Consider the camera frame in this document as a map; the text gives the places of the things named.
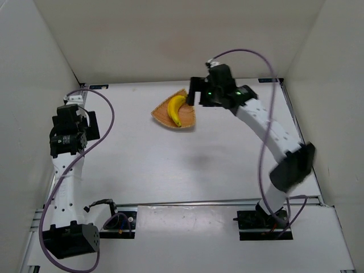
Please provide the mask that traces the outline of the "yellow fake banana bunch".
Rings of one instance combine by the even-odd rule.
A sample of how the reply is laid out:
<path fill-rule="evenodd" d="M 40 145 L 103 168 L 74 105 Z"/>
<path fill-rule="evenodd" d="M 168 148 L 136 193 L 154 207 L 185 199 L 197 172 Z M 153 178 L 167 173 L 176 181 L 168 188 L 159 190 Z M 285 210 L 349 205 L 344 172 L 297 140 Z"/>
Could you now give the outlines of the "yellow fake banana bunch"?
<path fill-rule="evenodd" d="M 167 106 L 167 113 L 177 127 L 181 127 L 179 109 L 186 103 L 186 96 L 177 95 L 170 99 Z"/>

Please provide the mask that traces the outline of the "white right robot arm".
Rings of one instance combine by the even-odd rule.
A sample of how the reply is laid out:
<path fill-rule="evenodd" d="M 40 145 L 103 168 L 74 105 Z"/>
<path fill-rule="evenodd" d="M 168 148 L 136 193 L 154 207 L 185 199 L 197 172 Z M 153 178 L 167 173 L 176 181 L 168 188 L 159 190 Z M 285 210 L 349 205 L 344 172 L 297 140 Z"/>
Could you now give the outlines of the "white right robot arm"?
<path fill-rule="evenodd" d="M 188 105 L 194 105 L 197 92 L 201 106 L 229 110 L 255 132 L 263 142 L 262 149 L 268 149 L 273 155 L 276 166 L 269 173 L 270 186 L 267 191 L 261 191 L 262 199 L 255 210 L 263 222 L 274 219 L 276 223 L 288 226 L 289 220 L 279 217 L 278 212 L 289 202 L 289 194 L 311 174 L 315 146 L 290 136 L 272 119 L 270 110 L 264 109 L 249 86 L 237 86 L 226 64 L 209 65 L 206 77 L 191 77 Z"/>

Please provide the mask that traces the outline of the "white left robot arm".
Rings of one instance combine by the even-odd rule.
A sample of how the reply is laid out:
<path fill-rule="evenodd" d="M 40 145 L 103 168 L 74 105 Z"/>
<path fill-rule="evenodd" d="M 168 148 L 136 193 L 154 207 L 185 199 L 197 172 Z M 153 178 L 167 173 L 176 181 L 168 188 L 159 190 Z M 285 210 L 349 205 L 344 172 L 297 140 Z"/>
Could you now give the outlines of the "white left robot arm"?
<path fill-rule="evenodd" d="M 57 259 L 96 253 L 100 248 L 98 229 L 92 223 L 86 223 L 83 205 L 76 200 L 81 190 L 84 159 L 70 165 L 86 148 L 88 121 L 76 104 L 58 107 L 52 121 L 50 154 L 55 179 L 61 185 L 51 198 L 53 216 L 43 231 L 43 242 Z"/>

